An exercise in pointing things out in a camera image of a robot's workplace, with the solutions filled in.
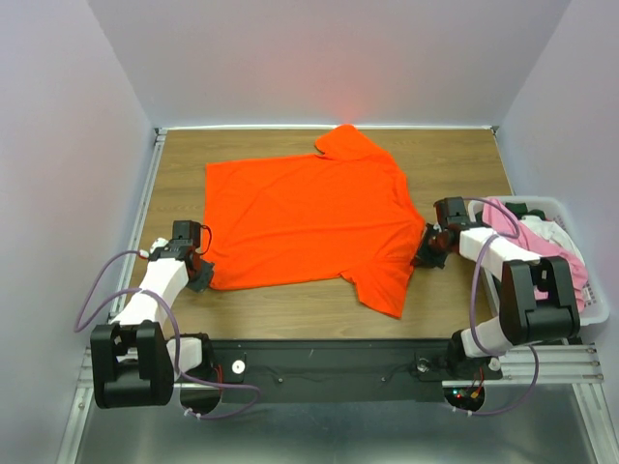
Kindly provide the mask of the orange t shirt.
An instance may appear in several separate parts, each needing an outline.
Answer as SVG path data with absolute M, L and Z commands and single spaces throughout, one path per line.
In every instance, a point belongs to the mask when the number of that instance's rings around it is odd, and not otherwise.
M 405 173 L 350 125 L 318 137 L 311 154 L 208 163 L 204 220 L 214 289 L 343 278 L 394 318 L 425 232 Z

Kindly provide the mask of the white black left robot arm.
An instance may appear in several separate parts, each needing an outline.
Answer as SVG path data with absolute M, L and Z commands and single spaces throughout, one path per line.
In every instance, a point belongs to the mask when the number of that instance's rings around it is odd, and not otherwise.
M 193 239 L 156 240 L 144 254 L 148 264 L 140 285 L 121 312 L 91 332 L 94 396 L 102 409 L 163 406 L 182 372 L 195 381 L 216 371 L 205 334 L 167 341 L 163 326 L 185 288 L 206 288 L 212 266 L 199 256 Z

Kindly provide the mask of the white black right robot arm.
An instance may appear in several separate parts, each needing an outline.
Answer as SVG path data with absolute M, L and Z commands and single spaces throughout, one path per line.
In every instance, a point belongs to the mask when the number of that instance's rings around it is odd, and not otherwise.
M 444 365 L 451 374 L 466 377 L 515 347 L 579 333 L 580 316 L 566 259 L 542 257 L 490 227 L 429 224 L 412 263 L 442 268 L 451 253 L 475 263 L 472 293 L 477 292 L 482 271 L 500 282 L 498 315 L 492 319 L 476 322 L 477 297 L 471 297 L 470 327 L 455 332 L 448 342 Z

